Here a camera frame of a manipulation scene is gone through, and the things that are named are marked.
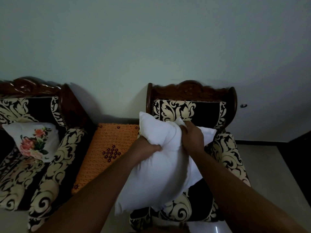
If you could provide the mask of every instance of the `white wall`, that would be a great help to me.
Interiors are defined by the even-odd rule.
[[[235,138],[289,141],[311,130],[310,20],[310,0],[0,0],[0,79],[72,83],[96,122],[137,118],[149,82],[234,86]]]

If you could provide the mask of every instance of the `orange woven cloth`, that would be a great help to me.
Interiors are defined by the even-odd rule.
[[[97,177],[137,139],[139,125],[100,123],[85,155],[72,194]]]

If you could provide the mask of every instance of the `white tile floor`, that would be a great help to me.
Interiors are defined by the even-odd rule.
[[[274,146],[238,145],[252,187],[274,204],[282,208],[311,232],[311,208],[305,200],[296,181],[286,166],[278,149]],[[110,213],[102,233],[130,232],[129,215]],[[2,233],[26,232],[27,212],[8,212],[0,209]],[[192,233],[230,233],[225,222],[189,223]]]

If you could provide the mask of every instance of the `brown wooden frame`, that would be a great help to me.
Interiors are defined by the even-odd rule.
[[[152,102],[156,99],[179,100],[179,101],[225,101],[227,109],[227,127],[235,117],[238,99],[234,87],[214,89],[210,86],[203,86],[193,80],[187,80],[180,84],[168,86],[148,84],[146,112],[151,114]]]
[[[50,85],[30,77],[0,81],[0,94],[24,96],[58,96],[59,109],[69,128],[92,128],[93,123],[67,84]]]

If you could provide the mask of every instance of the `person's left hand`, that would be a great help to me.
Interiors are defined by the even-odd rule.
[[[149,158],[154,152],[162,150],[160,145],[151,145],[146,138],[141,136],[129,148],[128,153],[136,159],[137,164]]]

